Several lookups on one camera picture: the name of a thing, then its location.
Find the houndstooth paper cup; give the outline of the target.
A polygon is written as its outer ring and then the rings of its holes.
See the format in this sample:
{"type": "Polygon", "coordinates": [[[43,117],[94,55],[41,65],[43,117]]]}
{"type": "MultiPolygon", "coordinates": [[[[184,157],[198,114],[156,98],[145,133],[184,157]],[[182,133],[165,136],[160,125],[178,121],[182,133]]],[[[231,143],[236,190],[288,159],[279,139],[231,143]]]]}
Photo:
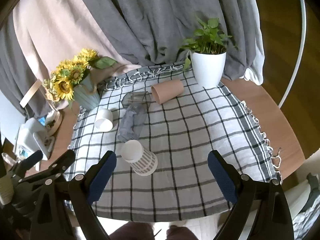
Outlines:
{"type": "Polygon", "coordinates": [[[155,172],[158,159],[153,152],[147,150],[138,140],[129,140],[120,149],[121,157],[139,176],[149,176],[155,172]]]}

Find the white ceramic cup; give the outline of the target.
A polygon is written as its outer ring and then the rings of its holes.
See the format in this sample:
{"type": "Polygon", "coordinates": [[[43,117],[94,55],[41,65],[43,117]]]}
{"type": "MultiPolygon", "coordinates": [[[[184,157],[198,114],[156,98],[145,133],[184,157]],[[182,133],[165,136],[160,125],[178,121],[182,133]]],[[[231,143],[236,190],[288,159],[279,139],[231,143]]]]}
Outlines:
{"type": "Polygon", "coordinates": [[[105,108],[99,109],[95,118],[94,126],[100,132],[109,132],[113,128],[112,112],[105,108]]]}

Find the dark glass cup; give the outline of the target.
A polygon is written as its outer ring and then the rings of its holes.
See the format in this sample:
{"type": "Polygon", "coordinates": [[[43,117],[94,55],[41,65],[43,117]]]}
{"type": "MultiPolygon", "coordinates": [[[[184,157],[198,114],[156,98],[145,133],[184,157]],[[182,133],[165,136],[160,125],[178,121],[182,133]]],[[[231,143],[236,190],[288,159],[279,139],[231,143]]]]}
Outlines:
{"type": "Polygon", "coordinates": [[[125,94],[121,104],[123,108],[127,108],[132,104],[145,104],[148,108],[151,103],[151,96],[149,92],[128,92],[125,94]]]}

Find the terracotta pink cup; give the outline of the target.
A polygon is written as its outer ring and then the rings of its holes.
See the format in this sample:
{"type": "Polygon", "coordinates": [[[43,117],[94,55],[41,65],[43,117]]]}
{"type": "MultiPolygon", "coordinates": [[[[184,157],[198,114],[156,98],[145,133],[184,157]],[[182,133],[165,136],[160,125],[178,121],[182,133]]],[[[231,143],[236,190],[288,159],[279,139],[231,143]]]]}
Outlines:
{"type": "Polygon", "coordinates": [[[184,86],[180,80],[170,80],[153,85],[151,91],[155,101],[161,105],[182,94],[184,86]]]}

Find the white chair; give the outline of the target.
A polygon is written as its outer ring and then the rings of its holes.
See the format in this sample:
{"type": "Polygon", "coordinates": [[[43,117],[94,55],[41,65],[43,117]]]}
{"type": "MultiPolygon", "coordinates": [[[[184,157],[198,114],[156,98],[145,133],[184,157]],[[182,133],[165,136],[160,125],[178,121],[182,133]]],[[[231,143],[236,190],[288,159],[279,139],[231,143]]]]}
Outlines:
{"type": "Polygon", "coordinates": [[[319,181],[319,150],[308,157],[295,174],[298,185],[285,192],[292,219],[300,213],[309,198],[311,186],[307,180],[307,175],[311,174],[319,181]]]}

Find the yellow sunflower bouquet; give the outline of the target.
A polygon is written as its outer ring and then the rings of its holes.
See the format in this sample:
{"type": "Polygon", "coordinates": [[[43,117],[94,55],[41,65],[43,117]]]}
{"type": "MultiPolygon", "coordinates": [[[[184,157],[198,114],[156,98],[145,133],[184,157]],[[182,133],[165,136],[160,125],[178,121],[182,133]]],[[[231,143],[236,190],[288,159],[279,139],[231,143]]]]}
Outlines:
{"type": "Polygon", "coordinates": [[[108,56],[100,56],[94,49],[83,48],[72,59],[65,59],[50,73],[50,78],[42,82],[45,97],[53,103],[62,100],[75,101],[75,88],[90,76],[91,69],[112,68],[117,61],[108,56]]]}

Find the blue ribbed flower vase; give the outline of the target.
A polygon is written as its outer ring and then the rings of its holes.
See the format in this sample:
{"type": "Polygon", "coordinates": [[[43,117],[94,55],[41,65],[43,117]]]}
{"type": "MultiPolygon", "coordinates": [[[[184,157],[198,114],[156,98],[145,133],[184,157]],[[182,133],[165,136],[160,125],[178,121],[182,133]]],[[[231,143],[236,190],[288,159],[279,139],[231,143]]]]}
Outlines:
{"type": "Polygon", "coordinates": [[[88,74],[73,89],[74,100],[84,109],[91,111],[100,103],[100,96],[97,92],[97,86],[92,81],[91,74],[88,74]]]}

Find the clear plastic jar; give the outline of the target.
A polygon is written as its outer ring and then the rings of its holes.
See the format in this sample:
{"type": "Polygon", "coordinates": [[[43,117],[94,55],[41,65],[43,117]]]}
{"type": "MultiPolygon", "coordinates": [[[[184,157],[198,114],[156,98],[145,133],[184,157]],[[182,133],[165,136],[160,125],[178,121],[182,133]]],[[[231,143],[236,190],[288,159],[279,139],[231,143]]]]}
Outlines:
{"type": "Polygon", "coordinates": [[[121,142],[138,140],[146,117],[147,107],[145,103],[133,103],[129,105],[119,124],[118,140],[121,142]]]}

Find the checkered tablecloth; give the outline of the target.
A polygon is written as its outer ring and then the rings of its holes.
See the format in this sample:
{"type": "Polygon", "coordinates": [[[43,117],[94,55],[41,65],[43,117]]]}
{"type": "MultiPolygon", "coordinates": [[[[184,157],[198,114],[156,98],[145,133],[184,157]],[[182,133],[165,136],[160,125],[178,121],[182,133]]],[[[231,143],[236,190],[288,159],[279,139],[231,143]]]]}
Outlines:
{"type": "Polygon", "coordinates": [[[113,128],[95,128],[97,111],[80,111],[70,148],[75,162],[65,172],[71,180],[87,172],[109,150],[119,154],[118,125],[125,114],[122,99],[129,92],[148,92],[157,83],[180,80],[184,91],[159,105],[152,101],[140,143],[158,158],[155,172],[143,177],[122,158],[94,212],[105,218],[137,222],[168,222],[221,213],[231,207],[207,165],[217,150],[239,173],[268,182],[278,174],[273,150],[259,121],[225,85],[200,87],[192,70],[181,66],[146,67],[99,83],[99,108],[110,109],[113,128]]]}

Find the pink beige curtain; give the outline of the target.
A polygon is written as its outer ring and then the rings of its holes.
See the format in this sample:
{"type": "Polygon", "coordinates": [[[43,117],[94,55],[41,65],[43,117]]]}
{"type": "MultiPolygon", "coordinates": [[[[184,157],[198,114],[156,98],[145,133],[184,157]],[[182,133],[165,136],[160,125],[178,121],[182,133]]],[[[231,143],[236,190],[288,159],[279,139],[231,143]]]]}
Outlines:
{"type": "Polygon", "coordinates": [[[92,71],[96,83],[139,68],[116,51],[83,0],[20,0],[13,9],[13,20],[22,53],[41,81],[83,48],[116,60],[110,69],[92,71]]]}

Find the white pot green plant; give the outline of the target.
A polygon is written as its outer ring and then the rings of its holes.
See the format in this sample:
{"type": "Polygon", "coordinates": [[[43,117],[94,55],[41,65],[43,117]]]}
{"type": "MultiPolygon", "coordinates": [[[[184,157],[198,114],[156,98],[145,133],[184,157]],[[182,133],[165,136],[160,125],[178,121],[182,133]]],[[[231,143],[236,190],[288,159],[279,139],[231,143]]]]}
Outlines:
{"type": "Polygon", "coordinates": [[[193,69],[196,82],[205,89],[218,86],[226,63],[227,46],[233,38],[220,28],[218,18],[203,21],[196,17],[200,27],[191,38],[186,38],[181,49],[187,51],[184,70],[193,69]]]}

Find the grey curtain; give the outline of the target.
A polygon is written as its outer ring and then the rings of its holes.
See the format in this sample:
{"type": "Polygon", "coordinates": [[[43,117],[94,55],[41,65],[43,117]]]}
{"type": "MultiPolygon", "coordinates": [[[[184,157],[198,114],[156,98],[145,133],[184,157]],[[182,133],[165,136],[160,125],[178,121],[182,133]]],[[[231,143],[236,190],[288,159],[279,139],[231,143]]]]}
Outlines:
{"type": "MultiPolygon", "coordinates": [[[[253,66],[255,20],[253,0],[83,0],[116,51],[142,66],[181,61],[181,44],[202,20],[218,18],[233,39],[228,45],[225,77],[242,77],[253,66]]],[[[1,27],[1,92],[25,117],[41,117],[44,103],[37,92],[26,107],[20,101],[37,80],[14,28],[13,11],[1,27]]]]}

